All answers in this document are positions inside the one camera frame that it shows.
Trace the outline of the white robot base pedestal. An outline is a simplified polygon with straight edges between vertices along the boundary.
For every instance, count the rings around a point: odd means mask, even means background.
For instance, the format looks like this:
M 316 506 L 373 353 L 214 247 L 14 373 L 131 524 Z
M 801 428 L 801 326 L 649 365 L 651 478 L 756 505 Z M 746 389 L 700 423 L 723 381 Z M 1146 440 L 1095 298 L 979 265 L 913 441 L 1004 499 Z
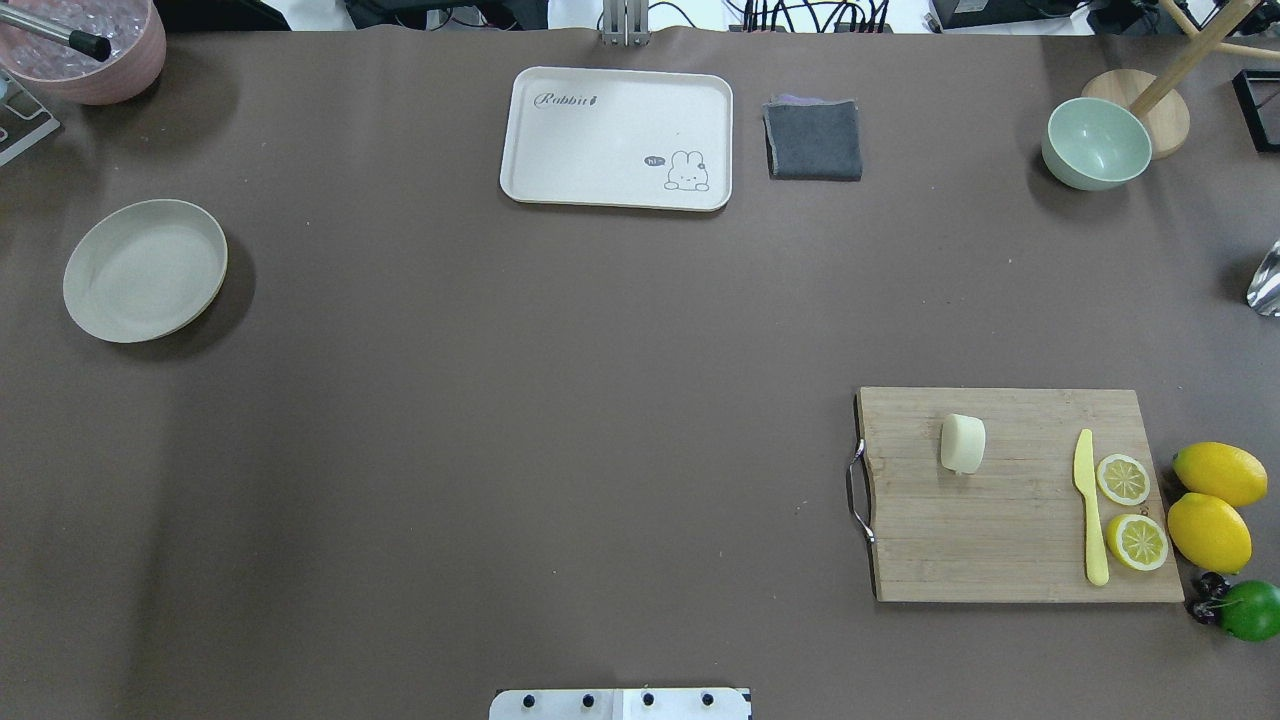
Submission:
M 508 689 L 495 694 L 489 719 L 753 719 L 749 689 L 640 687 Z

